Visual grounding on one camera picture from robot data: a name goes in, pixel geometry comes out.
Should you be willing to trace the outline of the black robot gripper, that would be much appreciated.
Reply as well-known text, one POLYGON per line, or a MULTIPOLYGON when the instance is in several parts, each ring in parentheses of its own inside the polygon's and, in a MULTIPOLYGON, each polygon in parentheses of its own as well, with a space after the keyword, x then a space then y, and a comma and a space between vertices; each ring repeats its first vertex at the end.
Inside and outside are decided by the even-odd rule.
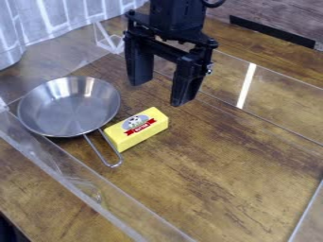
POLYGON ((213 51, 218 41, 202 29, 207 9, 219 0, 150 0, 150 13, 127 12, 126 60, 133 86, 153 79, 154 56, 177 61, 171 105, 197 98, 205 77, 213 73, 213 51))

